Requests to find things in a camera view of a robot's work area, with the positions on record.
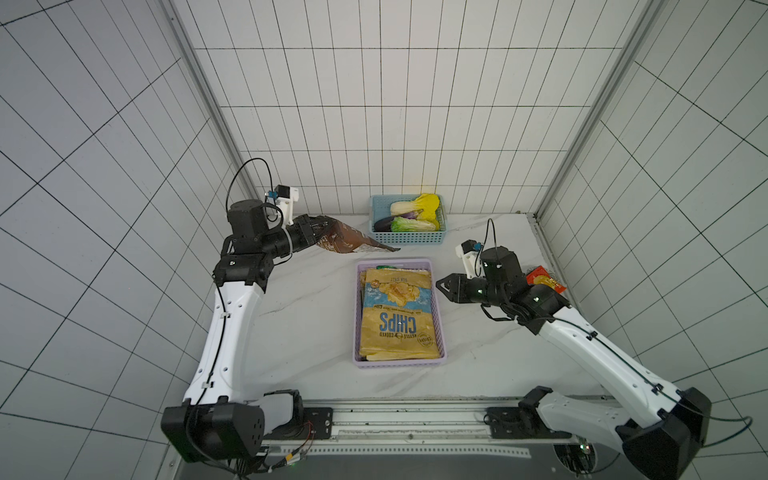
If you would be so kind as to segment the brown Kettle chips bag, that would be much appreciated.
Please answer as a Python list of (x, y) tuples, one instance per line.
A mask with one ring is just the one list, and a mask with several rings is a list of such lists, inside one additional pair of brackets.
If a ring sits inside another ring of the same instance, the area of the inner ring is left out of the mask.
[(380, 243), (338, 219), (329, 218), (330, 227), (317, 244), (320, 248), (339, 254), (399, 251), (399, 248)]

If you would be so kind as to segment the blue kettle cooked chips bag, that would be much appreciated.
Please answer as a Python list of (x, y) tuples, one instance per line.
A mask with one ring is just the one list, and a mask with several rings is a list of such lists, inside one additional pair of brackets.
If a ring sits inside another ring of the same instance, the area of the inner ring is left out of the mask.
[(359, 355), (369, 362), (440, 357), (431, 274), (423, 269), (364, 272)]

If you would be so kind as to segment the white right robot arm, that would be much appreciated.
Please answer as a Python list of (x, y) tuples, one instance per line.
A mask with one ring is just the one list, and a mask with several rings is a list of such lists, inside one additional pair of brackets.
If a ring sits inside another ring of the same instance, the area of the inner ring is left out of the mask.
[(705, 446), (712, 403), (696, 388), (678, 389), (597, 331), (553, 288), (528, 283), (516, 254), (474, 240), (456, 248), (464, 270), (437, 281), (457, 304), (498, 307), (568, 355), (618, 402), (609, 408), (538, 386), (518, 404), (526, 429), (564, 432), (610, 447), (648, 479), (678, 479)]

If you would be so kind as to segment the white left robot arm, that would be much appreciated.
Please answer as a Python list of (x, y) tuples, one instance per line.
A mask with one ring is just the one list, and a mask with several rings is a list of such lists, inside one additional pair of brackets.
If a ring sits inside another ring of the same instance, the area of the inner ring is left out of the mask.
[(183, 400), (164, 410), (161, 430), (188, 463), (227, 469), (231, 460), (252, 460), (270, 434), (302, 434), (303, 403), (295, 390), (246, 398), (241, 378), (247, 337), (278, 259), (316, 245), (331, 226), (326, 216), (303, 214), (292, 224), (271, 224), (260, 200), (232, 204), (225, 238), (213, 269), (212, 321), (200, 363)]

